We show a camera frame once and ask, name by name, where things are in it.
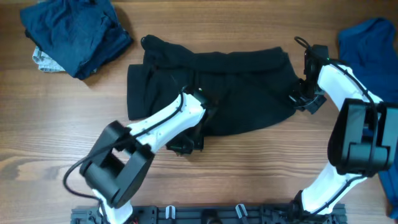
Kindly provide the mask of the black polo shirt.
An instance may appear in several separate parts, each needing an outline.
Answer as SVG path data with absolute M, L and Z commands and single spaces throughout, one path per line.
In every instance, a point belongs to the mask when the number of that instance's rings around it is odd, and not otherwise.
M 216 102 L 206 136 L 246 133 L 295 113 L 289 94 L 299 82 L 280 47 L 254 52 L 194 53 L 154 35 L 141 39 L 144 58 L 127 71 L 127 114 L 143 119 L 171 104 L 185 86 Z

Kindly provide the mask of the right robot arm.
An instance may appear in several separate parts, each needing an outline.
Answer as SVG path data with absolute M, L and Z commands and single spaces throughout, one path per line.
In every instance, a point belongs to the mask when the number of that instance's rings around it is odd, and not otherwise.
M 324 45 L 305 48 L 305 80 L 290 97 L 300 111 L 314 113 L 329 95 L 339 110 L 328 142 L 328 163 L 317 179 L 289 203 L 287 219 L 322 222 L 353 187 L 389 170 L 397 150 L 397 104 L 373 94 L 353 70 L 328 56 Z

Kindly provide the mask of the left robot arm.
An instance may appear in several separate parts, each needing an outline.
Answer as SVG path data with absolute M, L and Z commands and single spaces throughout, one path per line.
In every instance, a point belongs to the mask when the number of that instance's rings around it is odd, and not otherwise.
M 202 147 L 201 130 L 215 108 L 201 89 L 182 88 L 171 104 L 140 122 L 108 124 L 80 167 L 99 201 L 98 211 L 89 213 L 90 221 L 126 223 L 133 213 L 130 199 L 157 151 L 170 142 L 181 154 Z

